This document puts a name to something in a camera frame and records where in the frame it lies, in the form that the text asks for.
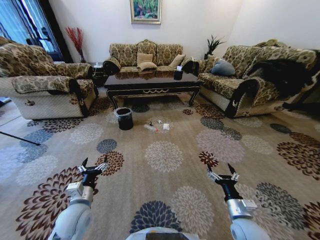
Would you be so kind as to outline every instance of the white wall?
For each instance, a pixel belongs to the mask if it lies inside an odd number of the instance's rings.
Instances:
[[[320,0],[244,0],[228,45],[274,38],[294,48],[320,49]]]
[[[83,53],[87,62],[102,62],[111,43],[182,44],[184,53],[202,59],[211,34],[229,39],[243,0],[162,0],[161,25],[131,24],[129,0],[50,0],[72,58],[79,54],[64,28],[84,32]],[[215,54],[222,56],[227,44]]]

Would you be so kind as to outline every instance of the floor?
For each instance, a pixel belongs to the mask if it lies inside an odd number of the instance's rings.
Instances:
[[[319,239],[319,119],[284,111],[233,120],[200,96],[189,107],[189,98],[125,99],[133,110],[128,131],[118,128],[104,92],[85,119],[30,121],[12,102],[1,107],[0,131],[41,143],[1,135],[1,238],[47,239],[68,205],[67,185],[82,178],[76,166],[107,156],[86,239],[123,240],[162,226],[231,240],[223,191],[207,177],[207,164],[228,174],[227,163],[240,173],[236,189],[256,202],[254,220],[271,239]],[[158,132],[144,128],[150,121]]]

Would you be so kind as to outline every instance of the framed painting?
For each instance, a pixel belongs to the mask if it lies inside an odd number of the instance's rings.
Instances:
[[[161,24],[162,0],[130,0],[132,24]]]

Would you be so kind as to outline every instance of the side table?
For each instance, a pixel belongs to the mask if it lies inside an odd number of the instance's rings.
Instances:
[[[97,87],[102,87],[108,78],[108,75],[105,73],[105,69],[102,65],[102,62],[89,62],[89,64],[92,66],[92,69],[93,69],[93,73],[92,73],[93,83]]]

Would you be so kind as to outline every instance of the trash can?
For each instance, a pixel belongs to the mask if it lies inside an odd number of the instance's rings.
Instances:
[[[118,119],[119,128],[121,130],[129,130],[134,126],[134,122],[132,120],[132,111],[127,107],[119,107],[114,110],[114,115]]]

